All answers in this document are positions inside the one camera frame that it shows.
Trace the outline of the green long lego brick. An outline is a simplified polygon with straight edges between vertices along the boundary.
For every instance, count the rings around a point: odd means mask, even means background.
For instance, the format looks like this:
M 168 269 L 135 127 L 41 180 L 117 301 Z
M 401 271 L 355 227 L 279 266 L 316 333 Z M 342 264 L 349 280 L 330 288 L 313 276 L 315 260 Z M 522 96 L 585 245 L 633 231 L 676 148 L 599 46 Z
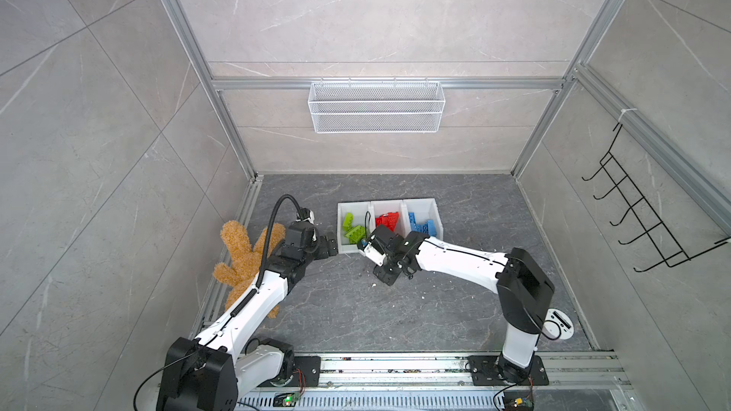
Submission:
M 350 230 L 352 230 L 353 220 L 354 220 L 353 214 L 351 212 L 348 212 L 344 217 L 344 222 L 343 222 L 343 226 L 342 226 L 344 233 L 348 233 Z

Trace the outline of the red curved lego piece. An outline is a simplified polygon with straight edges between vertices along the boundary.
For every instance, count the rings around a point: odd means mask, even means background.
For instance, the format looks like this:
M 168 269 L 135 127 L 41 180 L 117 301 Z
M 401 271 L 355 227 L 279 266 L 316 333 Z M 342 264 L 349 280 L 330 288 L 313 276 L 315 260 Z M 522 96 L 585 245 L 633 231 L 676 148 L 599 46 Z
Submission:
M 390 211 L 381 214 L 375 218 L 375 226 L 385 226 L 392 232 L 395 232 L 399 226 L 400 213 L 397 211 Z

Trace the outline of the blue lego brick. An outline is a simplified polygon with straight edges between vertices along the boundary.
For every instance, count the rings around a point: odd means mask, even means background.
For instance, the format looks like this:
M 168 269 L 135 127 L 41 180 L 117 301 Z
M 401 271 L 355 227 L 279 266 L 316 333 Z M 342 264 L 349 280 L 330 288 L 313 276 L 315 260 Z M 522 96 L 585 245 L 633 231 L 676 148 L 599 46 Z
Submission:
M 437 226 L 431 219 L 427 220 L 424 224 L 415 223 L 413 226 L 414 231 L 418 231 L 424 234 L 428 234 L 430 237 L 437 236 Z
M 409 213 L 409 227 L 411 231 L 419 231 L 420 228 L 418 227 L 418 224 L 416 223 L 416 217 L 413 212 Z

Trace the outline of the green lego brick pair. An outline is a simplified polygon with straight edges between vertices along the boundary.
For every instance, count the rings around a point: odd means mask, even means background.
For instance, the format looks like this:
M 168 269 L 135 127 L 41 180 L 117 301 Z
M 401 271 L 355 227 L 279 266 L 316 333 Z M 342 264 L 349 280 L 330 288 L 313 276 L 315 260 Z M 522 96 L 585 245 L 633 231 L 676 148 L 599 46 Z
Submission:
M 350 242 L 350 245 L 357 245 L 367 237 L 367 228 L 365 226 L 352 226 L 346 231 L 345 237 Z

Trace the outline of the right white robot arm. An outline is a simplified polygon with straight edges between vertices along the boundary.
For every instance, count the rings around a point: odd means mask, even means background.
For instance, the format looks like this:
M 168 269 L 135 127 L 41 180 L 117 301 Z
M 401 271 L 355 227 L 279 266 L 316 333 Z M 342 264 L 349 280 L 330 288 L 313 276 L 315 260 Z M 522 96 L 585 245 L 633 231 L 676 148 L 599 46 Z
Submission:
M 510 384 L 523 384 L 539 366 L 540 338 L 567 340 L 575 332 L 568 315 L 552 308 L 555 285 L 523 249 L 486 252 L 444 242 L 411 231 L 403 237 L 378 226 L 357 244 L 375 264 L 374 275 L 393 285 L 399 276 L 418 271 L 439 272 L 483 287 L 498 296 L 506 320 L 501 354 L 487 371 Z

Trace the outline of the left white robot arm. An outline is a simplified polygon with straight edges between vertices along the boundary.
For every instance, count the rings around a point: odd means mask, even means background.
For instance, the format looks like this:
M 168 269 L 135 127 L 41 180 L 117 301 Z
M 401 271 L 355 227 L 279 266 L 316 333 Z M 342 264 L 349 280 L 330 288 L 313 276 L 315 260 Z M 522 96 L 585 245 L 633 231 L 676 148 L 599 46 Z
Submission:
M 314 214 L 300 205 L 282 240 L 270 243 L 284 194 L 270 214 L 261 264 L 253 283 L 208 328 L 192 339 L 180 338 L 168 350 L 160 376 L 158 410 L 233 410 L 241 396 L 263 382 L 286 382 L 294 372 L 294 354 L 284 342 L 246 347 L 268 314 L 291 293 L 314 261 L 338 253 L 335 241 L 318 232 Z

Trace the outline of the white left plastic bin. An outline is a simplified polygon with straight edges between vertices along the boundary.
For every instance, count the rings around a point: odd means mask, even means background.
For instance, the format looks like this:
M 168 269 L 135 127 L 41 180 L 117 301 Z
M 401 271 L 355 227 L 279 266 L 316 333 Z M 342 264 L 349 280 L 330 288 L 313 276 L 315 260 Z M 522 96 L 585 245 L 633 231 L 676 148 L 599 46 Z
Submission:
M 353 214 L 353 226 L 365 226 L 367 228 L 367 235 L 371 233 L 369 231 L 369 208 L 371 202 L 348 202 L 339 203 L 337 207 L 337 245 L 340 254 L 356 254 L 359 252 L 357 245 L 350 245 L 350 242 L 345 237 L 342 226 L 344 217 L 348 212 Z

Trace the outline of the white plastic bin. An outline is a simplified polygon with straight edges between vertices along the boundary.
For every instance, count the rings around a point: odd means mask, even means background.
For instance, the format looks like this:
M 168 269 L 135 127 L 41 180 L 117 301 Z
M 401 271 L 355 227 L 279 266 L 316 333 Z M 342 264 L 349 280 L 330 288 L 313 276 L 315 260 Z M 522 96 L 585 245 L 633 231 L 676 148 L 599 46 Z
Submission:
M 369 231 L 369 208 L 371 202 L 348 202 L 339 203 L 337 207 L 337 245 L 340 254 L 356 254 L 359 252 L 357 245 L 350 245 L 350 242 L 345 237 L 342 226 L 344 217 L 348 212 L 353 214 L 353 226 L 365 226 L 367 228 L 367 235 L 371 233 Z
M 402 237 L 410 232 L 409 215 L 403 200 L 372 201 L 369 208 L 369 231 L 386 226 Z
M 410 212 L 415 214 L 416 223 L 424 224 L 429 219 L 433 220 L 437 226 L 437 236 L 434 238 L 444 239 L 444 225 L 434 198 L 403 199 L 403 201 L 407 208 L 407 214 Z

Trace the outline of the white middle plastic bin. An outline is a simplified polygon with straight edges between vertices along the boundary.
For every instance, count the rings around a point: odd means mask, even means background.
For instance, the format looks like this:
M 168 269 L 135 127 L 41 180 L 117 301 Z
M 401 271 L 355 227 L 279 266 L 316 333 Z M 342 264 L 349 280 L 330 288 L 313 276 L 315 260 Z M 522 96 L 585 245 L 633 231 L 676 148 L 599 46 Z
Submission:
M 403 200 L 372 201 L 369 208 L 369 231 L 386 226 L 402 237 L 410 232 L 409 215 Z

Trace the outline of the white right plastic bin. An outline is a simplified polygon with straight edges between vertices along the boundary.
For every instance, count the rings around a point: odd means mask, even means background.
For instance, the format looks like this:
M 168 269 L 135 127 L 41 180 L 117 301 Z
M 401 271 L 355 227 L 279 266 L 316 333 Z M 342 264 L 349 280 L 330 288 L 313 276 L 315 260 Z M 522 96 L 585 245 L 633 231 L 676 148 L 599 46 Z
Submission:
M 407 214 L 410 212 L 415 214 L 416 223 L 424 224 L 429 219 L 433 220 L 437 226 L 437 236 L 434 238 L 444 239 L 444 225 L 434 198 L 403 199 L 403 201 L 407 208 Z

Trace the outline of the brown plush teddy bear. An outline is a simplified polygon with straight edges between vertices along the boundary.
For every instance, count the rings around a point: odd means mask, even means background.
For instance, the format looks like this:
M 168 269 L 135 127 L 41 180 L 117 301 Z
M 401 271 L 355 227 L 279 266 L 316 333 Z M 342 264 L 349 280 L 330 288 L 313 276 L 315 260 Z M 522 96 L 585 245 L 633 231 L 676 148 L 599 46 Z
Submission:
M 231 287 L 225 310 L 229 310 L 255 281 L 267 234 L 265 228 L 253 245 L 247 229 L 239 222 L 230 221 L 222 227 L 221 238 L 230 253 L 231 264 L 217 264 L 212 275 L 219 283 Z

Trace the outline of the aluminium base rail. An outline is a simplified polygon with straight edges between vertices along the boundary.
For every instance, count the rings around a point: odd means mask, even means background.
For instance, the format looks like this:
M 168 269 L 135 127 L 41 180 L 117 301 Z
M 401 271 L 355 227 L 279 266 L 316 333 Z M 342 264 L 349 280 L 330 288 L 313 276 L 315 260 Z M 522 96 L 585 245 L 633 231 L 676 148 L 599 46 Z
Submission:
M 611 352 L 541 352 L 527 380 L 487 352 L 312 353 L 288 386 L 260 386 L 240 410 L 640 410 Z

